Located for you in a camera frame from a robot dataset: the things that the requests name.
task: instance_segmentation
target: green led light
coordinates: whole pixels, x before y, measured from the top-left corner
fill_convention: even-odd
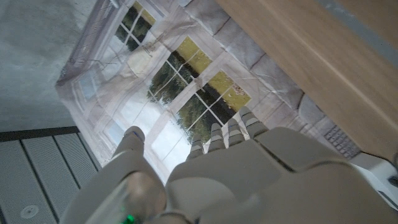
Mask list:
[[[128,215],[126,220],[121,224],[134,224],[135,218],[132,215]]]

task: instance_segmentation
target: gray ceiling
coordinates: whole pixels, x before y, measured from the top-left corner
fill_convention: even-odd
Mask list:
[[[0,132],[74,126],[54,86],[95,2],[0,1]]]

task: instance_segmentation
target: wooden tabletop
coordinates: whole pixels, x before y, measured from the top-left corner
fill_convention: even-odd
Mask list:
[[[318,1],[216,1],[364,152],[393,160],[398,70],[388,59]],[[398,46],[397,20],[386,22],[397,17],[397,1],[368,0],[361,9],[340,1]]]

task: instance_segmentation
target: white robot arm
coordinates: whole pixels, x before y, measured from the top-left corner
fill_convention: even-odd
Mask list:
[[[232,119],[225,147],[214,124],[208,153],[195,136],[165,186],[131,127],[61,223],[398,223],[343,157],[295,131],[268,130],[247,108],[240,115],[251,139]]]

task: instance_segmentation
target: printed window backdrop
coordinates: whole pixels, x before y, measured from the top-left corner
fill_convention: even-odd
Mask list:
[[[140,46],[156,20],[137,1],[124,16],[115,36],[132,52]]]
[[[152,100],[167,106],[211,62],[194,41],[187,37],[152,79],[147,97],[154,96]],[[207,142],[211,125],[226,124],[250,99],[225,72],[220,71],[175,115],[177,124],[185,131],[188,141],[198,133],[201,134],[202,141]]]

